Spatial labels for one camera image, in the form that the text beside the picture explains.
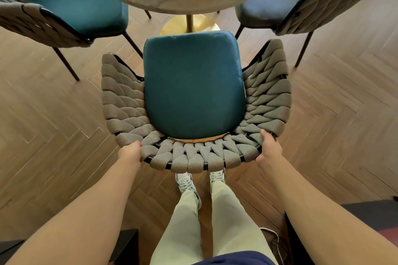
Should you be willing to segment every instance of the teal seat cushion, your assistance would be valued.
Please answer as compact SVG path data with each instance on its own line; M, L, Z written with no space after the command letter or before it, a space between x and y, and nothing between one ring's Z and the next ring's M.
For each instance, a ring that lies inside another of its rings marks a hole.
M243 119L246 97L238 43L228 31L148 39L144 75L147 115L169 137L213 137Z
M83 37L110 37L126 31L129 9L119 0L27 0L59 16Z

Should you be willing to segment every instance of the herringbone wooden floor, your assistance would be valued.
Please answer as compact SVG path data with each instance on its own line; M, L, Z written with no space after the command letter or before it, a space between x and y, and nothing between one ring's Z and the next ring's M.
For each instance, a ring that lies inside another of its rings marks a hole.
M398 192L398 0L363 0L317 30L300 67L291 69L293 107L281 137L284 155L338 203L377 200ZM143 47L169 15L130 9L128 33ZM235 33L234 9L210 13ZM282 37L293 67L304 35ZM242 65L275 35L245 29ZM116 161L117 145L102 118L101 56L115 52L136 72L142 60L122 37L62 52L75 82L50 47L0 29L0 240L25 238L92 186ZM194 176L202 197L203 249L211 256L207 174ZM254 163L227 172L259 226L283 227L283 206ZM180 197L174 176L143 165L127 203L123 228L139 228L140 257L152 251Z

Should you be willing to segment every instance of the hand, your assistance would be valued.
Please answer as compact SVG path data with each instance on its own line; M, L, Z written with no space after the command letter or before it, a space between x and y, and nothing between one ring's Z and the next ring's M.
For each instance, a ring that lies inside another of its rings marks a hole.
M282 147L274 137L265 130L261 130L261 136L264 139L263 149L259 157L256 158L256 162L257 165L262 168L262 166L269 163L269 160L274 156L282 155Z
M141 146L141 142L135 141L128 146L122 147L118 152L119 159L124 159L134 164L140 164Z

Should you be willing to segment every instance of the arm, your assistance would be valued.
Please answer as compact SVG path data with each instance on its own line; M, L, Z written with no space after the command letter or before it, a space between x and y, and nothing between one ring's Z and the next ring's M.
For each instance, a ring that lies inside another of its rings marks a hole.
M397 264L398 248L312 186L261 131L258 166L269 176L297 235L316 265Z
M140 156L140 142L121 148L119 159L105 175L39 228L7 265L107 264Z

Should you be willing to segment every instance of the white sneaker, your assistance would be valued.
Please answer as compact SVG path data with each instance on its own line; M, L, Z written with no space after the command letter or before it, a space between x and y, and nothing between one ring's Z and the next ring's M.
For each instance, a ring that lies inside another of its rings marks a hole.
M198 209L202 206L202 201L199 197L198 191L193 184L192 175L190 173L176 174L176 183L180 192L183 194L186 190L193 191L198 198Z
M213 192L213 184L216 181L221 181L225 183L225 168L221 171L210 172L210 191Z

